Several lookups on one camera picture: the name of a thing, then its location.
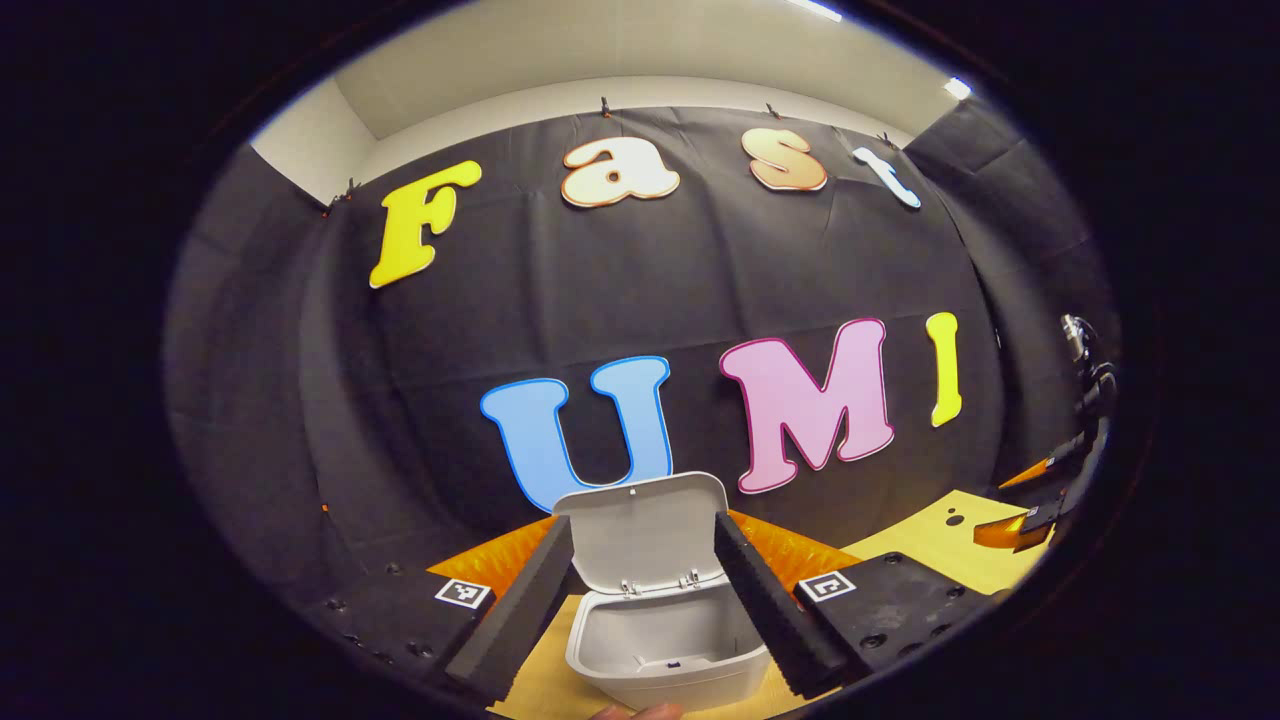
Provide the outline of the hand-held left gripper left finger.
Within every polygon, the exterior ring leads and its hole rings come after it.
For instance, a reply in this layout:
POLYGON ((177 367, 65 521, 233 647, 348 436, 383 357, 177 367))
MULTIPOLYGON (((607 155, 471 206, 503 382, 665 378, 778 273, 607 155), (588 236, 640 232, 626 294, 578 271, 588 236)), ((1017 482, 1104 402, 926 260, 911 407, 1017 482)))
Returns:
POLYGON ((392 564, 303 616, 365 671, 494 705, 559 611, 572 557, 570 519, 552 515, 428 569, 392 564))

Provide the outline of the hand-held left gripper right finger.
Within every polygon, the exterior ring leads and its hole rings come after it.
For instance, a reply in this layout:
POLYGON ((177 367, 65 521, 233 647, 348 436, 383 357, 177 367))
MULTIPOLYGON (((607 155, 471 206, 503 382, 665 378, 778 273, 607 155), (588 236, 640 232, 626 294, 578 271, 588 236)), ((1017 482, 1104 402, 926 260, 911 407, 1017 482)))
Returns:
POLYGON ((728 511, 716 515, 714 551, 788 688, 805 700, 887 671, 1006 596, 901 552, 804 570, 785 584, 728 511))

